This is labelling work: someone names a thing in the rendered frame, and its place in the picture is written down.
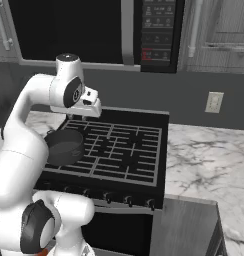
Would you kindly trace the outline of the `black microwave oven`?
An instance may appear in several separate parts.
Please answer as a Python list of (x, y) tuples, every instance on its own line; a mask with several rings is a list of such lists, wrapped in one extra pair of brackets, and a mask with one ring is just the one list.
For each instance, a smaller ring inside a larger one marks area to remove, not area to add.
[(8, 0), (19, 63), (53, 66), (77, 55), (94, 70), (177, 71), (185, 0), (133, 0), (134, 65), (123, 63), (121, 0)]

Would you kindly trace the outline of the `black oven door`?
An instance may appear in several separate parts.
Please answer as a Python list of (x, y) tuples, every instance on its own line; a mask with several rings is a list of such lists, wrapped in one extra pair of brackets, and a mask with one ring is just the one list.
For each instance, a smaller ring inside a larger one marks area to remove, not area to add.
[(96, 256), (149, 256), (153, 216), (96, 212), (82, 227)]

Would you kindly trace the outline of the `grey base cabinet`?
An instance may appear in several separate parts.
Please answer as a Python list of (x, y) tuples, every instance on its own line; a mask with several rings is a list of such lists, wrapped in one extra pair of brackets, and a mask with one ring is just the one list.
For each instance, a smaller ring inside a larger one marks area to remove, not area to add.
[(153, 219), (150, 256), (228, 256), (218, 203), (167, 194)]

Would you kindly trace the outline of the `white wall socket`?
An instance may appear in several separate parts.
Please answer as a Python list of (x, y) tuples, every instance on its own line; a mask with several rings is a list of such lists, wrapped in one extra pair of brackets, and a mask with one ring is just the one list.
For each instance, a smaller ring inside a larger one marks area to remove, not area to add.
[(206, 103), (206, 113), (219, 113), (224, 93), (223, 92), (210, 92), (208, 94)]

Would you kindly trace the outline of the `grey wall cupboard door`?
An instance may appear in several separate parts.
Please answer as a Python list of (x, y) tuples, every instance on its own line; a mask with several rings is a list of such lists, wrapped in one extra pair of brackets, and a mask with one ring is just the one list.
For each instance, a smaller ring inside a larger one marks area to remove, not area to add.
[(3, 46), (3, 43), (1, 40), (1, 34), (0, 34), (0, 62), (17, 63), (18, 56), (20, 54), (20, 49), (18, 45), (18, 40), (17, 40), (8, 0), (3, 0), (3, 6), (0, 8), (0, 12), (1, 12), (1, 17), (4, 23), (7, 37), (13, 40), (13, 44), (10, 46), (10, 50), (6, 51)]
[(196, 50), (189, 44), (196, 0), (185, 0), (178, 69), (244, 74), (244, 0), (203, 0)]

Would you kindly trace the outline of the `black stove with hob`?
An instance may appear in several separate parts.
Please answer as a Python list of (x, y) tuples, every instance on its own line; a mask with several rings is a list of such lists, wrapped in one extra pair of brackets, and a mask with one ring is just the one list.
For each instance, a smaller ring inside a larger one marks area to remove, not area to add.
[(155, 200), (155, 208), (163, 209), (169, 114), (105, 107), (99, 118), (68, 116), (59, 126), (74, 129), (84, 136), (84, 157), (67, 166), (48, 164), (35, 188), (82, 195), (90, 189), (90, 199), (104, 200), (113, 194), (112, 202), (124, 203), (125, 196), (133, 204), (144, 206)]

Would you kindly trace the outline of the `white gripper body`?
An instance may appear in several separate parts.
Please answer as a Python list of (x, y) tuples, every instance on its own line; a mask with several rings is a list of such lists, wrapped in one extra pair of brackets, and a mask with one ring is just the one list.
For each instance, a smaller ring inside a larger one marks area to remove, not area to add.
[(99, 117), (102, 113), (100, 99), (97, 98), (94, 102), (81, 100), (70, 108), (54, 107), (51, 110), (56, 113), (79, 115), (84, 117)]

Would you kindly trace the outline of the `dark grey pot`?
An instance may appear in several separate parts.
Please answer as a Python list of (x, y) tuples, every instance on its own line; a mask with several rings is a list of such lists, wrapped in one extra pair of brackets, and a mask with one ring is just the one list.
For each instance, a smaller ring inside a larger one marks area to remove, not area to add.
[(52, 131), (44, 140), (49, 148), (48, 164), (71, 165), (84, 156), (84, 137), (79, 131), (72, 129)]

